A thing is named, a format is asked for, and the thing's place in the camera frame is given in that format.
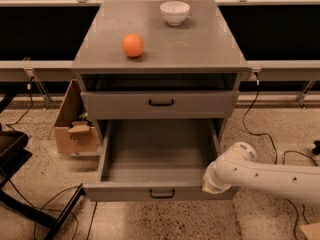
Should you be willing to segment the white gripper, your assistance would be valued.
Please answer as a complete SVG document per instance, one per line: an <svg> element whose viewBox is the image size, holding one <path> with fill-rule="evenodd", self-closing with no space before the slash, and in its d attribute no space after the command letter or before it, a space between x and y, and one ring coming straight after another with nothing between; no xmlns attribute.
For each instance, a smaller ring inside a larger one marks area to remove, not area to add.
<svg viewBox="0 0 320 240"><path fill-rule="evenodd" d="M216 163L211 162L203 175L202 191L209 194L221 194L229 190L231 185L224 183L216 175Z"/></svg>

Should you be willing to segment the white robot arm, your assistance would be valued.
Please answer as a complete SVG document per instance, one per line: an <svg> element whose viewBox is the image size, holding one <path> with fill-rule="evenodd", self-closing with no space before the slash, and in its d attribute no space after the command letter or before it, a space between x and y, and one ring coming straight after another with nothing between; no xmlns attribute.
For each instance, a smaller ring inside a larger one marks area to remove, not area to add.
<svg viewBox="0 0 320 240"><path fill-rule="evenodd" d="M208 165L202 191L220 194L237 186L320 205L319 167L264 164L255 162L256 158L257 153L251 145L234 143Z"/></svg>

